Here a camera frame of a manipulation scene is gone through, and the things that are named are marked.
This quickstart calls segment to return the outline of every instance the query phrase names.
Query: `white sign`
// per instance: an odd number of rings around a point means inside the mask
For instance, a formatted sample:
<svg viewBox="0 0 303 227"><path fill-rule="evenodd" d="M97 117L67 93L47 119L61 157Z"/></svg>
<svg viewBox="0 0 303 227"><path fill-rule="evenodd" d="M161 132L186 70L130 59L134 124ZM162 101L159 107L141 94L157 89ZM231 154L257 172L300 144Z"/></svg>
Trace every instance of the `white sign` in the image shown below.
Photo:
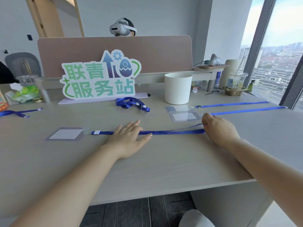
<svg viewBox="0 0 303 227"><path fill-rule="evenodd" d="M65 75L60 83L69 99L133 96L134 78L141 71L141 63L115 49L111 53L105 50L100 62L64 63L62 68Z"/></svg>

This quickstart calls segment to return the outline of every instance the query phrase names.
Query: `finger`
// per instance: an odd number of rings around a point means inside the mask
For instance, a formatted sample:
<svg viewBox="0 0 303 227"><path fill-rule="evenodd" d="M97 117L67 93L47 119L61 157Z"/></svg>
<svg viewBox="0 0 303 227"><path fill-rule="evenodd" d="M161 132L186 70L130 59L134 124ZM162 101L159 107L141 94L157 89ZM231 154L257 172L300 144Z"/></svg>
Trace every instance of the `finger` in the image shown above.
<svg viewBox="0 0 303 227"><path fill-rule="evenodd" d="M114 133L121 131L122 126L123 126L123 124L120 124Z"/></svg>
<svg viewBox="0 0 303 227"><path fill-rule="evenodd" d="M205 113L203 116L202 116L202 123L207 123L207 122L210 122L211 120L213 120L214 117L210 114L210 113Z"/></svg>
<svg viewBox="0 0 303 227"><path fill-rule="evenodd" d="M135 126L135 127L131 130L131 132L132 132L135 136L137 136L137 135L139 134L140 131L143 131L143 128L140 127L140 126Z"/></svg>
<svg viewBox="0 0 303 227"><path fill-rule="evenodd" d="M138 149L140 149L141 147L143 147L151 138L152 138L152 133L147 134L146 136L144 136L139 141L136 141Z"/></svg>
<svg viewBox="0 0 303 227"><path fill-rule="evenodd" d="M126 131L132 124L133 124L133 121L129 122L129 123L122 129L122 131Z"/></svg>
<svg viewBox="0 0 303 227"><path fill-rule="evenodd" d="M132 131L135 126L138 126L140 124L140 120L138 119L135 123L133 123L129 128L127 128L127 131Z"/></svg>

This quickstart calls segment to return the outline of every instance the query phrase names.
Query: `hand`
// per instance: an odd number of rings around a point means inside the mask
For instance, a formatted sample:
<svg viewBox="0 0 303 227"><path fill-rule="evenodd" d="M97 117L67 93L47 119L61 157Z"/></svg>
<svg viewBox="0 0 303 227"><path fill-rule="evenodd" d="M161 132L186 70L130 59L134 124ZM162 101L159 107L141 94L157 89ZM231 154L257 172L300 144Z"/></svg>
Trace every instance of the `hand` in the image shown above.
<svg viewBox="0 0 303 227"><path fill-rule="evenodd" d="M130 122L124 128L121 124L109 138L106 146L114 148L113 151L117 154L118 159L126 159L132 156L152 138L150 133L136 141L139 132L143 131L139 124L140 120L135 123Z"/></svg>
<svg viewBox="0 0 303 227"><path fill-rule="evenodd" d="M235 126L226 119L205 113L202 117L204 130L208 137L220 147L226 149L229 143L241 139Z"/></svg>

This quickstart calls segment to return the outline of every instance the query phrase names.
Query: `egg graphic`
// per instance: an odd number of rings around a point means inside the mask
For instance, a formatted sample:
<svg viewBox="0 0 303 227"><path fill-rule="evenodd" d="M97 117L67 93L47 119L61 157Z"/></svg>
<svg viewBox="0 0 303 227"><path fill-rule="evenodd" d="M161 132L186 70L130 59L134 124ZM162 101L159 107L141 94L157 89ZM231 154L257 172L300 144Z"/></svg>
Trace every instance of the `egg graphic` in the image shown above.
<svg viewBox="0 0 303 227"><path fill-rule="evenodd" d="M119 71L124 77L129 77L132 74L132 67L127 59L121 60Z"/></svg>

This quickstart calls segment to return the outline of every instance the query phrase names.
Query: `green chinese character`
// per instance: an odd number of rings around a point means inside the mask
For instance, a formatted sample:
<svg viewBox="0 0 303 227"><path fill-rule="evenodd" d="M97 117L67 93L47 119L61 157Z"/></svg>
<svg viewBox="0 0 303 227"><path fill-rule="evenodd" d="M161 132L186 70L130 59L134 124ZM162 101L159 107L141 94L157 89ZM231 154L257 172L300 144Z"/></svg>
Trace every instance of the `green chinese character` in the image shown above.
<svg viewBox="0 0 303 227"><path fill-rule="evenodd" d="M81 69L83 68L81 64L79 64L78 66L76 64L74 64L74 66L68 64L64 65L64 67L66 69L69 80L79 80L81 77L86 80L85 76L83 75L84 72L81 71Z"/></svg>
<svg viewBox="0 0 303 227"><path fill-rule="evenodd" d="M76 64L74 64L74 69L76 69L77 71L75 72L75 74L78 74L77 76L77 80L80 80L80 78L82 77L84 80L86 80L86 77L83 75L84 71L81 71L81 69L83 69L82 65L79 64L78 66Z"/></svg>
<svg viewBox="0 0 303 227"><path fill-rule="evenodd" d="M95 87L96 92L98 93L97 96L102 95L104 92L109 92L107 95L113 95L113 87L107 86L109 84L109 80L99 80L95 83L95 86L99 85L99 87Z"/></svg>
<svg viewBox="0 0 303 227"><path fill-rule="evenodd" d="M83 97L87 98L87 97L94 97L92 95L92 88L90 87L89 82L80 82L80 88L83 94Z"/></svg>
<svg viewBox="0 0 303 227"><path fill-rule="evenodd" d="M116 85L116 88L117 88L117 94L124 94L124 91L123 91L123 82L118 79L115 82L115 85Z"/></svg>
<svg viewBox="0 0 303 227"><path fill-rule="evenodd" d="M69 65L64 65L67 75L68 75L68 79L69 80L77 80L74 69L73 69L73 65L69 64Z"/></svg>
<svg viewBox="0 0 303 227"><path fill-rule="evenodd" d="M129 79L126 79L126 86L124 86L124 92L125 94L134 94L134 86L130 86L129 84L132 84L134 81L130 81Z"/></svg>
<svg viewBox="0 0 303 227"><path fill-rule="evenodd" d="M81 90L80 90L80 87L79 87L79 83L71 83L71 86L74 90L74 93L75 93L75 97L78 98L78 95L80 98L82 98L82 94L81 94Z"/></svg>
<svg viewBox="0 0 303 227"><path fill-rule="evenodd" d="M91 80L98 77L103 79L103 68L101 63L86 64L85 66Z"/></svg>

